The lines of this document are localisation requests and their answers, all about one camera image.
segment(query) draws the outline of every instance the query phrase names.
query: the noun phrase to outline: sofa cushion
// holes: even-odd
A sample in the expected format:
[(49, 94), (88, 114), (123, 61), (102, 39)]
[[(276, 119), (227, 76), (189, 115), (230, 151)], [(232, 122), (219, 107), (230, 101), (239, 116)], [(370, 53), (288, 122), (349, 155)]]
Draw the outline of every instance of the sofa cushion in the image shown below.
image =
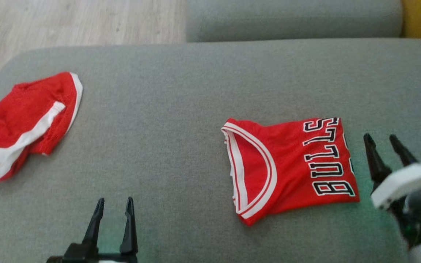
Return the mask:
[(398, 37), (401, 0), (188, 0), (189, 42)]
[[(0, 183), (0, 262), (44, 262), (81, 241), (100, 197), (103, 252), (118, 251), (128, 196), (139, 262), (404, 262), (394, 219), (373, 208), (363, 134), (384, 160), (399, 139), (421, 160), (421, 41), (278, 40), (34, 50), (0, 72), (12, 85), (68, 70), (84, 86), (51, 156)], [(360, 203), (235, 213), (229, 117), (262, 125), (342, 118)]]

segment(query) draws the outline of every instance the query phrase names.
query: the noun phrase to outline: red jersey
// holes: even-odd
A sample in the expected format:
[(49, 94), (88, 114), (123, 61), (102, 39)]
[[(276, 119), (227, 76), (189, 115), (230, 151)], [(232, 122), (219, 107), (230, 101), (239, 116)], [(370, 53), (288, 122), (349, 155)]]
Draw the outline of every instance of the red jersey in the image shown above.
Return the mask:
[(222, 131), (236, 213), (247, 225), (289, 209), (360, 201), (340, 118), (272, 126), (230, 118)]

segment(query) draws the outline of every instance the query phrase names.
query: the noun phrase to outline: gray cushion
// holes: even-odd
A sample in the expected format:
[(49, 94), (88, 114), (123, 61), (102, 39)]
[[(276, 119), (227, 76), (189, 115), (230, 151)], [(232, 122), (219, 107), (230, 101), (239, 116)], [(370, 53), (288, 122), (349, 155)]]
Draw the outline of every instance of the gray cushion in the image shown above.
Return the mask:
[[(139, 262), (404, 262), (394, 220), (373, 208), (362, 136), (393, 168), (396, 133), (421, 160), (421, 41), (283, 40), (35, 50), (0, 72), (12, 85), (79, 74), (76, 121), (49, 157), (0, 183), (0, 262), (43, 262), (80, 241), (106, 199), (100, 250), (118, 250), (135, 200)], [(235, 214), (221, 126), (342, 118), (361, 195), (267, 216)]]
[(401, 0), (188, 0), (189, 42), (398, 37)]

